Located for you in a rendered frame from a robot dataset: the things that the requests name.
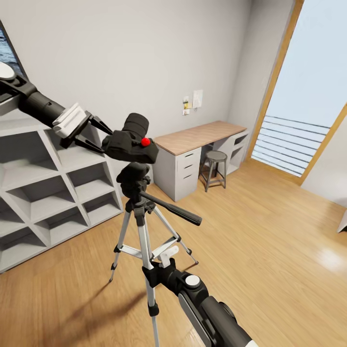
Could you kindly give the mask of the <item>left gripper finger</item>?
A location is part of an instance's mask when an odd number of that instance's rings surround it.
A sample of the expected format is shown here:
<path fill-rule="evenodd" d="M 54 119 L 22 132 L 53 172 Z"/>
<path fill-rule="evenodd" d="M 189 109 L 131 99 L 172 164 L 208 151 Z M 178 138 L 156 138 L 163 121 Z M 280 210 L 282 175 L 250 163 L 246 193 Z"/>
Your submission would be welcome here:
<path fill-rule="evenodd" d="M 76 145 L 81 146 L 83 148 L 90 149 L 98 153 L 105 153 L 105 151 L 102 150 L 102 148 L 98 147 L 96 144 L 94 144 L 93 142 L 91 142 L 90 140 L 82 136 L 81 134 L 76 135 L 74 138 L 74 141 Z"/>
<path fill-rule="evenodd" d="M 101 121 L 99 119 L 99 117 L 97 115 L 91 115 L 88 120 L 91 122 L 91 125 L 93 125 L 94 127 L 100 129 L 101 131 L 109 134 L 109 135 L 112 135 L 113 134 L 113 131 L 104 124 L 103 121 Z"/>

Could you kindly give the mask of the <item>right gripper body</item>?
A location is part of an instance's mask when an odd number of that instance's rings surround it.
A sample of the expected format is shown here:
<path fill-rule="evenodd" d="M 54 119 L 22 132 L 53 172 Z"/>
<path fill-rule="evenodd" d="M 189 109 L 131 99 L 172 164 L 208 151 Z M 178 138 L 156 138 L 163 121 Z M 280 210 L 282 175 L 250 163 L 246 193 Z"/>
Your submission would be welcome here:
<path fill-rule="evenodd" d="M 170 265 L 166 268 L 156 266 L 148 271 L 149 285 L 151 288 L 155 288 L 158 284 L 162 283 L 167 289 L 169 277 L 173 272 L 177 271 L 175 266 L 175 259 L 170 258 Z M 179 271 L 179 270 L 178 270 Z"/>

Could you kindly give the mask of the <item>digital camera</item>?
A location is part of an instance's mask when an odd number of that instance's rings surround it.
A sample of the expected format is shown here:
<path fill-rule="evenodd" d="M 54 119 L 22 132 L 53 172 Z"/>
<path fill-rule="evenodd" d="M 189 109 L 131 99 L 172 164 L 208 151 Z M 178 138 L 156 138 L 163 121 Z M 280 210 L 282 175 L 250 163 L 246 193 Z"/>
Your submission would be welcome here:
<path fill-rule="evenodd" d="M 121 131 L 114 130 L 102 141 L 109 158 L 146 164 L 156 163 L 159 149 L 152 138 L 145 138 L 149 120 L 142 114 L 130 113 Z"/>

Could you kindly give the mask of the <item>camera tripod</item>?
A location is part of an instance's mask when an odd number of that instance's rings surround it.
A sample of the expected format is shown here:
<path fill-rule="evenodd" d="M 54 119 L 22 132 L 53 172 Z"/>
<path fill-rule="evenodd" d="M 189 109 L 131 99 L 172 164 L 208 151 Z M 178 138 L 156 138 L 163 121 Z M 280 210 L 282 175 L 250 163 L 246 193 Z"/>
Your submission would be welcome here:
<path fill-rule="evenodd" d="M 109 279 L 109 282 L 112 282 L 114 272 L 117 267 L 119 254 L 121 253 L 121 251 L 141 259 L 143 261 L 143 266 L 151 270 L 154 268 L 154 266 L 152 266 L 150 262 L 154 261 L 154 259 L 156 259 L 160 253 L 167 250 L 172 244 L 174 244 L 177 241 L 181 243 L 181 245 L 184 247 L 187 253 L 193 258 L 193 260 L 195 260 L 195 258 L 192 256 L 192 250 L 185 246 L 185 244 L 182 242 L 181 236 L 176 231 L 174 231 L 169 222 L 157 208 L 156 204 L 166 208 L 168 211 L 182 217 L 183 219 L 197 226 L 200 226 L 202 218 L 194 213 L 191 213 L 176 205 L 168 204 L 163 200 L 160 200 L 146 193 L 147 185 L 149 185 L 151 181 L 150 177 L 146 176 L 149 170 L 150 166 L 146 163 L 131 162 L 128 166 L 121 170 L 121 173 L 116 178 L 116 182 L 121 183 L 120 186 L 122 188 L 122 193 L 130 199 L 125 204 L 126 207 L 123 224 L 121 227 L 121 233 L 118 244 L 114 248 L 116 257 L 114 263 L 111 266 L 112 275 Z M 134 211 L 134 218 L 136 219 L 141 250 L 123 244 L 132 211 Z M 169 238 L 155 251 L 152 251 L 150 246 L 150 238 L 146 221 L 146 212 L 148 212 L 148 214 L 155 212 L 156 215 L 164 223 L 164 225 L 168 228 L 168 230 L 173 234 L 171 238 Z M 160 309 L 158 308 L 158 304 L 156 303 L 155 288 L 150 287 L 149 281 L 147 280 L 146 276 L 145 281 L 148 294 L 148 312 L 149 315 L 152 317 L 155 344 L 156 347 L 160 347 L 156 318 L 156 316 L 160 312 Z"/>

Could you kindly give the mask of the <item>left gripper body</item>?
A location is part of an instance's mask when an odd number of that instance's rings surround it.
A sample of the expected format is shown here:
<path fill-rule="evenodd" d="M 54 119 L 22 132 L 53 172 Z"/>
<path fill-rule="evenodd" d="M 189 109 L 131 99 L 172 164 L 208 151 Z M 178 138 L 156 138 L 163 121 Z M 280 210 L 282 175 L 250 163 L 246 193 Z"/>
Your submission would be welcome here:
<path fill-rule="evenodd" d="M 42 111 L 39 115 L 39 120 L 52 129 L 54 127 L 54 125 L 52 125 L 53 122 L 59 116 L 61 116 L 64 110 L 65 108 L 63 106 L 57 104 L 55 101 L 51 101 L 51 103 L 45 105 L 45 108 L 42 108 Z M 72 131 L 72 133 L 68 137 L 61 139 L 61 147 L 68 149 L 68 147 L 73 143 L 75 136 L 80 134 L 88 125 L 88 118 L 93 114 L 87 110 L 84 112 L 86 114 L 86 118 L 82 120 L 82 122 Z"/>

